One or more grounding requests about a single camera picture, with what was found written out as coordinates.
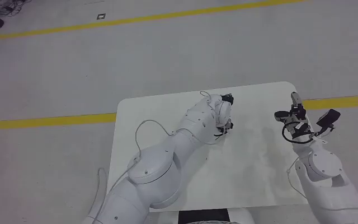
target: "cable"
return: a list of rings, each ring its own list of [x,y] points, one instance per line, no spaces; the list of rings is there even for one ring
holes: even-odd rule
[[[288,168],[288,169],[286,170],[287,179],[289,180],[289,183],[290,183],[291,187],[292,187],[296,192],[298,192],[300,195],[302,195],[302,197],[304,197],[306,200],[307,200],[307,197],[306,197],[302,192],[300,192],[299,190],[297,190],[297,189],[293,186],[293,184],[292,184],[292,182],[291,182],[291,179],[290,179],[290,173],[291,173],[291,168],[292,168],[293,165],[297,162],[298,159],[307,158],[307,157],[309,157],[311,154],[312,154],[312,153],[310,153],[310,154],[308,154],[307,156],[302,157],[302,158],[297,157],[297,158],[295,159],[295,161],[292,163],[292,165],[290,166],[290,168]],[[344,211],[344,210],[357,210],[357,209],[358,209],[358,208],[355,208],[355,207],[353,207],[353,208],[330,209],[330,208],[324,208],[324,207],[322,207],[322,206],[320,206],[320,205],[318,205],[318,204],[314,204],[313,202],[310,202],[309,204],[310,204],[310,205],[313,205],[313,206],[316,206],[316,207],[318,207],[318,208],[320,208],[320,209],[323,209],[323,210],[328,210],[328,211]]]
[[[284,138],[286,141],[291,142],[291,143],[295,143],[295,144],[307,144],[307,143],[310,143],[311,141],[313,141],[313,138],[311,138],[310,140],[307,140],[307,141],[305,141],[305,142],[298,142],[298,141],[290,140],[290,139],[288,139],[288,138],[285,136],[285,129],[286,129],[286,127],[287,127],[288,125],[290,125],[290,124],[299,124],[299,123],[300,123],[300,122],[288,122],[288,123],[286,123],[286,124],[284,125],[284,127],[282,128],[282,136],[283,136],[283,138]]]
[[[206,92],[206,91],[200,91],[199,93],[200,93],[201,96],[208,96],[209,99],[210,99],[210,102],[211,102],[211,95],[210,95],[208,92]]]
[[[118,181],[120,181],[120,179],[121,179],[130,169],[132,169],[132,168],[140,161],[140,159],[141,159],[141,157],[142,157],[142,151],[141,151],[141,149],[140,149],[140,147],[139,147],[139,144],[138,144],[138,141],[137,141],[137,134],[138,134],[138,130],[139,130],[140,126],[142,126],[142,125],[143,125],[144,123],[146,123],[146,122],[155,122],[155,123],[157,123],[157,124],[165,131],[165,133],[166,133],[168,136],[172,136],[172,134],[169,134],[169,133],[167,132],[167,130],[163,127],[163,125],[162,125],[161,123],[157,122],[156,120],[144,120],[144,121],[142,121],[141,124],[140,124],[140,125],[137,127],[137,129],[135,130],[135,143],[136,143],[136,146],[138,147],[138,151],[139,151],[139,157],[138,157],[138,158],[139,158],[139,159],[138,159],[138,158],[135,158],[135,159],[134,159],[134,163],[133,163],[128,169],[126,169],[126,170],[119,176],[119,178],[118,178],[118,179],[114,182],[114,184],[112,185],[111,189],[108,191],[108,194],[109,194],[109,193],[113,190],[113,188],[117,185]],[[97,191],[96,191],[96,196],[95,196],[95,199],[94,199],[94,201],[93,201],[93,203],[92,203],[91,209],[93,208],[93,205],[94,205],[94,203],[95,203],[95,200],[96,200],[96,197],[97,197],[97,194],[98,194],[98,190],[99,190],[99,188],[100,188],[100,178],[99,178],[99,176],[100,176],[100,170],[103,170],[103,171],[105,172],[105,169],[104,169],[104,168],[99,168],[99,169],[98,169],[98,173],[97,173],[97,175],[98,175]],[[107,175],[106,175],[106,190],[105,190],[105,196],[104,196],[104,198],[103,198],[103,200],[102,200],[100,209],[98,210],[98,212],[97,212],[95,218],[93,219],[92,224],[94,224],[94,223],[96,222],[98,216],[100,215],[100,213],[101,213],[101,211],[102,211],[102,207],[103,207],[103,205],[105,204],[106,196],[107,196],[107,182],[108,182],[108,179],[107,179]]]
[[[92,210],[92,207],[93,207],[93,205],[94,205],[94,203],[95,203],[95,201],[96,201],[96,197],[97,197],[97,194],[98,194],[98,190],[100,189],[100,171],[101,171],[101,170],[103,170],[103,171],[104,171],[104,173],[105,173],[105,177],[106,177],[105,195],[103,196],[103,201],[102,201],[102,203],[101,203],[100,209],[98,210],[98,212],[97,212],[97,214],[96,214],[95,218],[93,219],[92,224],[94,224],[94,223],[96,222],[96,220],[97,220],[98,216],[100,215],[101,210],[102,210],[102,207],[103,207],[103,204],[105,203],[106,195],[107,195],[107,174],[106,174],[105,169],[104,169],[104,168],[102,168],[102,167],[100,167],[100,168],[98,168],[98,172],[97,172],[97,176],[98,176],[98,183],[97,183],[97,191],[96,191],[96,196],[95,196],[95,199],[93,200],[93,203],[92,203],[92,206],[91,206],[91,210]]]
[[[210,101],[211,101],[211,96],[210,96],[210,94],[209,94],[208,92],[206,92],[206,91],[200,91],[200,94],[201,94],[201,95],[203,95],[201,92],[206,93],[206,94],[210,97]],[[165,132],[168,136],[174,136],[174,135],[177,134],[180,130],[187,130],[189,133],[191,133],[191,135],[192,135],[196,140],[198,140],[198,141],[199,141],[200,143],[202,143],[202,144],[208,144],[208,145],[216,144],[216,143],[207,143],[207,142],[201,141],[200,139],[198,139],[198,138],[193,134],[193,132],[191,132],[191,131],[190,131],[189,129],[187,129],[187,128],[180,128],[180,129],[176,130],[176,133],[175,133],[175,134],[169,134],[169,132],[165,129],[165,127],[164,127],[161,123],[159,123],[158,121],[156,121],[156,120],[151,120],[151,119],[144,120],[144,121],[142,121],[142,122],[139,124],[139,126],[138,126],[138,127],[136,128],[136,130],[135,130],[135,144],[136,144],[136,146],[138,147],[138,151],[139,151],[139,156],[138,156],[138,158],[139,158],[139,159],[138,159],[137,157],[134,158],[134,163],[133,163],[128,169],[126,169],[126,170],[119,176],[119,178],[118,178],[118,179],[114,182],[114,184],[112,185],[111,189],[108,191],[108,194],[111,193],[111,191],[112,191],[113,188],[117,185],[117,183],[119,182],[119,180],[120,180],[130,169],[132,169],[132,168],[140,161],[140,159],[141,159],[141,157],[142,157],[142,150],[140,149],[140,146],[139,146],[139,144],[138,144],[137,134],[138,134],[139,128],[140,128],[144,123],[146,123],[146,122],[155,122],[155,123],[157,123],[157,124],[164,130],[164,132]],[[100,213],[101,213],[101,211],[102,211],[102,207],[103,207],[103,205],[105,204],[106,196],[107,196],[107,181],[108,181],[108,179],[107,179],[107,174],[106,174],[105,169],[101,167],[101,168],[98,169],[98,173],[97,173],[97,175],[98,175],[97,191],[96,191],[95,199],[94,199],[94,201],[93,201],[93,203],[92,203],[91,209],[93,208],[93,205],[94,205],[94,203],[95,203],[95,201],[96,201],[96,197],[97,197],[97,194],[98,194],[98,190],[99,190],[99,188],[100,188],[100,170],[103,170],[103,171],[105,172],[105,175],[106,175],[106,190],[105,190],[105,196],[104,196],[104,198],[103,198],[103,200],[102,200],[100,209],[98,210],[98,212],[97,212],[95,218],[93,219],[92,224],[94,224],[94,223],[96,222],[97,218],[99,217],[99,215],[100,215]]]
[[[208,96],[209,99],[206,101],[206,103],[208,104],[208,106],[216,113],[215,109],[210,105],[211,103],[211,94],[209,94],[208,92],[206,91],[200,91],[199,92],[201,96]]]
[[[0,16],[7,16],[7,17],[15,16],[22,10],[22,6],[24,6],[26,3],[29,3],[31,1],[32,0],[28,0],[28,1],[13,0],[11,4],[1,8],[2,11],[0,10]]]
[[[165,133],[168,136],[172,136],[172,134],[169,134],[167,132],[167,130],[163,127],[163,125],[161,123],[157,122],[156,120],[144,120],[144,121],[142,121],[141,124],[135,130],[135,143],[136,143],[136,146],[138,147],[138,150],[139,150],[139,158],[142,156],[142,151],[140,150],[140,147],[139,147],[139,144],[138,144],[136,136],[137,136],[137,133],[138,133],[138,130],[139,130],[140,126],[142,126],[145,122],[155,122],[155,123],[157,123],[165,131]]]

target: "white robotic arm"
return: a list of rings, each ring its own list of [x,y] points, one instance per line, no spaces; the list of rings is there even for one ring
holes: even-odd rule
[[[93,206],[82,223],[142,224],[150,207],[165,208],[174,203],[182,190],[182,167],[194,150],[203,144],[216,144],[233,127],[232,103],[231,94],[208,94],[200,100],[187,111],[173,135],[132,158],[128,176],[108,193],[102,208],[101,203]]]
[[[285,124],[282,135],[293,144],[293,150],[299,156],[295,169],[305,196],[302,195],[320,223],[358,223],[358,192],[346,176],[340,159],[325,150],[323,144],[326,142],[319,138],[328,128],[333,130],[333,122],[340,113],[331,109],[317,122],[322,127],[321,131],[313,132],[299,95],[293,92],[291,98],[291,110],[276,112],[275,119]],[[285,128],[292,140],[285,137]],[[317,184],[326,179],[332,180],[332,186]]]

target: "tabletop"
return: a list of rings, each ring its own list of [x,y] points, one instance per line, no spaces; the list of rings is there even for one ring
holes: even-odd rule
[[[286,169],[297,155],[281,136],[282,123],[274,118],[278,110],[290,110],[288,82],[206,90],[210,94],[234,97],[234,127],[218,144],[202,146],[183,168],[186,180],[181,196],[171,206],[151,212],[214,208],[240,208],[305,204],[287,180]],[[109,188],[137,153],[134,133],[146,119],[175,130],[186,110],[202,99],[198,91],[125,99],[118,104],[112,147]],[[166,135],[155,123],[138,131],[141,148],[156,144]],[[301,189],[295,172],[292,182]]]

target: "yellow floor line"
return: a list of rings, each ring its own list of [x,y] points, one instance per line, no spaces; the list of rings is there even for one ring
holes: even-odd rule
[[[236,4],[233,6],[203,8],[203,9],[199,9],[199,10],[172,12],[172,13],[143,16],[143,17],[137,17],[137,18],[125,18],[125,19],[121,19],[121,20],[94,22],[94,23],[90,23],[90,24],[56,27],[56,28],[49,28],[49,29],[43,29],[43,30],[32,30],[32,31],[18,32],[18,33],[12,33],[12,34],[0,34],[0,39],[19,38],[19,37],[24,37],[24,36],[33,36],[33,35],[41,35],[41,34],[51,34],[54,32],[68,32],[68,31],[73,31],[73,30],[93,29],[93,28],[103,27],[103,26],[116,26],[116,25],[121,25],[121,24],[132,24],[132,23],[145,22],[145,21],[163,20],[166,18],[176,18],[176,17],[183,17],[183,16],[194,16],[194,15],[200,15],[200,14],[216,13],[216,12],[243,10],[246,8],[275,6],[278,4],[287,4],[287,3],[295,3],[295,2],[303,2],[303,1],[306,1],[306,0],[268,0],[268,1],[263,1],[263,2],[251,2],[251,3],[244,3],[244,4]]]
[[[354,108],[354,107],[358,107],[358,96],[304,100],[303,105],[307,110],[319,110],[319,109],[330,109],[330,108]],[[90,114],[90,115],[79,115],[79,116],[60,116],[57,118],[36,118],[36,119],[24,119],[24,120],[0,120],[0,129],[112,123],[115,121],[116,121],[116,113]]]
[[[62,126],[76,124],[111,123],[116,121],[116,113],[90,114],[79,116],[59,116],[56,118],[36,118],[24,120],[2,120],[0,129],[34,128],[43,126]]]
[[[355,108],[358,107],[358,96],[304,100],[303,106],[307,110],[320,110],[329,108]]]

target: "floor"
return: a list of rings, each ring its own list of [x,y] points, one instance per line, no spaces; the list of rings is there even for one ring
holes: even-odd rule
[[[33,0],[0,36],[239,0]],[[0,39],[0,120],[114,113],[125,98],[288,81],[303,99],[358,95],[358,2],[308,0]],[[357,108],[327,149],[358,186]],[[311,110],[311,120],[325,111]],[[79,223],[109,168],[114,123],[0,129],[4,223]],[[256,223],[317,223],[307,205],[250,208]]]

